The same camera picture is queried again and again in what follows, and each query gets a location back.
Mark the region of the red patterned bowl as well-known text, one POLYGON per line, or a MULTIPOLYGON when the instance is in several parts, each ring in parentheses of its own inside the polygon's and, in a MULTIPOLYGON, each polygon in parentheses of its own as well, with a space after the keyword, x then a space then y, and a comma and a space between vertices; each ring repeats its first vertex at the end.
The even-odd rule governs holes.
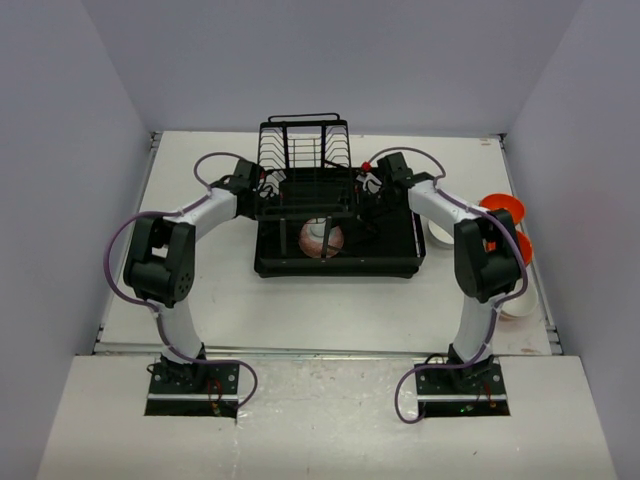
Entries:
MULTIPOLYGON (((327 231, 327 219, 315 218, 307 221, 300 230, 298 244, 301 251, 310 258, 321 258, 324 238, 327 231)), ((330 229, 327 240, 326 256, 331 258, 344 246, 344 234, 339 226, 330 229)))

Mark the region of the orange white bowl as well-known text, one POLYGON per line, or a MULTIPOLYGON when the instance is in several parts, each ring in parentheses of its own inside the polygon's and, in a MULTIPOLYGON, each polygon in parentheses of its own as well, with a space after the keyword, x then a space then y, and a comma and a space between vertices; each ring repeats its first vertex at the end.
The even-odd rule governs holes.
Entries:
POLYGON ((500 317, 508 320, 525 318, 534 312, 538 303, 536 289, 529 286, 521 296, 507 301, 502 306, 500 317))

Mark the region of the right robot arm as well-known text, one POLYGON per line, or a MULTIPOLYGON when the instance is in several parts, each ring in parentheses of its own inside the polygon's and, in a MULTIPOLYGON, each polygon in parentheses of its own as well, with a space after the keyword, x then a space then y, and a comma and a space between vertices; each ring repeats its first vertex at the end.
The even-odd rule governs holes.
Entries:
POLYGON ((488 210, 446 192, 446 176, 432 155, 414 147, 390 147, 355 169, 359 203, 369 211, 400 207, 433 220, 453 237, 454 276, 464 294, 459 328, 449 346, 448 385, 467 393, 482 379, 479 364, 492 355, 497 317, 528 285, 526 262, 511 213, 488 210))

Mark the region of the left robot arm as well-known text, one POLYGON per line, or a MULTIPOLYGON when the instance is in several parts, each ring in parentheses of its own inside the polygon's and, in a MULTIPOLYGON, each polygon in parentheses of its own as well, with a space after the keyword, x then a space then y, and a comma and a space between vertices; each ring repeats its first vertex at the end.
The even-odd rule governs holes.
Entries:
POLYGON ((116 289, 124 301, 148 308, 164 344, 161 358, 175 364, 172 380, 183 391, 195 393, 208 379, 204 344, 196 333, 188 303, 195 282, 196 244, 213 229, 238 216, 252 218, 264 169, 242 157, 232 174, 208 183, 198 200, 174 212, 136 214, 123 269, 123 281, 134 292, 116 289))

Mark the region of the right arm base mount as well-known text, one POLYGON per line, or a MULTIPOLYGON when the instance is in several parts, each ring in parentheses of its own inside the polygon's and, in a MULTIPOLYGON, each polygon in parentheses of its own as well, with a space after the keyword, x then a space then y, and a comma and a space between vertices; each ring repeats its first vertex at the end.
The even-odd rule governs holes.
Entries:
POLYGON ((448 358, 431 354, 415 374, 418 415, 427 418, 509 416, 500 361, 490 356, 467 369, 439 369, 448 358))

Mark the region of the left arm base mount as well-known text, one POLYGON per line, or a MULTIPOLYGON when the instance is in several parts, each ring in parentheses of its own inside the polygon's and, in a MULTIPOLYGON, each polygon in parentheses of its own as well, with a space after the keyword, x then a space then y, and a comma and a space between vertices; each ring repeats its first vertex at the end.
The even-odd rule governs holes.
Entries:
POLYGON ((160 359, 147 371, 146 416, 237 418, 237 364, 186 365, 160 359))

